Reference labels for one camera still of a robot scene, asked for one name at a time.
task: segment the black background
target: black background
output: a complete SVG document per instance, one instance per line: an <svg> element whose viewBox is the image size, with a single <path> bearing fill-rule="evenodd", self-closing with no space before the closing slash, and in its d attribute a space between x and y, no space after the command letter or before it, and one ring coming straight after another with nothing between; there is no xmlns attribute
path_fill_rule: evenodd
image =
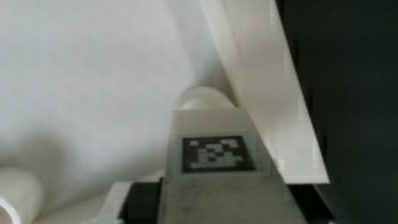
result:
<svg viewBox="0 0 398 224"><path fill-rule="evenodd" d="M398 1L278 0L332 185L358 223L398 223Z"/></svg>

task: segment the white object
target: white object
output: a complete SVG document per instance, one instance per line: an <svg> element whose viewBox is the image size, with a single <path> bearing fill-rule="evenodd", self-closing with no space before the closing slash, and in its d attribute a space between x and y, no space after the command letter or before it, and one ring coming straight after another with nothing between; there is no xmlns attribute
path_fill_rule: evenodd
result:
<svg viewBox="0 0 398 224"><path fill-rule="evenodd" d="M305 223L246 110L177 110L172 121L158 224Z"/></svg>
<svg viewBox="0 0 398 224"><path fill-rule="evenodd" d="M222 92L206 86L190 89L179 98L179 110L234 108Z"/></svg>
<svg viewBox="0 0 398 224"><path fill-rule="evenodd" d="M103 208L94 219L85 224L118 224L118 214L133 182L117 182L108 191Z"/></svg>
<svg viewBox="0 0 398 224"><path fill-rule="evenodd" d="M238 106L289 184L328 183L273 0L200 0Z"/></svg>
<svg viewBox="0 0 398 224"><path fill-rule="evenodd" d="M44 188L19 168L0 168L0 223L30 224L40 211Z"/></svg>

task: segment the qr-like marker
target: qr-like marker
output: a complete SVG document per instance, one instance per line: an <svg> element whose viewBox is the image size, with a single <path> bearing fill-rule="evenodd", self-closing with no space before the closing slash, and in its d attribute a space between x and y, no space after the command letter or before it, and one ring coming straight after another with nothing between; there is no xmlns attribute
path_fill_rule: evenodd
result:
<svg viewBox="0 0 398 224"><path fill-rule="evenodd" d="M250 170L254 163L241 136L182 139L182 173Z"/></svg>

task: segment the white sheet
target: white sheet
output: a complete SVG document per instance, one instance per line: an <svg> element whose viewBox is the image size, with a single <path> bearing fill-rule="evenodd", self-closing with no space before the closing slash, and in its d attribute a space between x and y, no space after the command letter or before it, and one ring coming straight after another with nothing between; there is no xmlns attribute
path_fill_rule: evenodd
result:
<svg viewBox="0 0 398 224"><path fill-rule="evenodd" d="M37 175L44 213L163 166L202 84L229 92L197 1L0 0L0 166Z"/></svg>
<svg viewBox="0 0 398 224"><path fill-rule="evenodd" d="M284 182L328 183L273 0L200 0L236 100Z"/></svg>

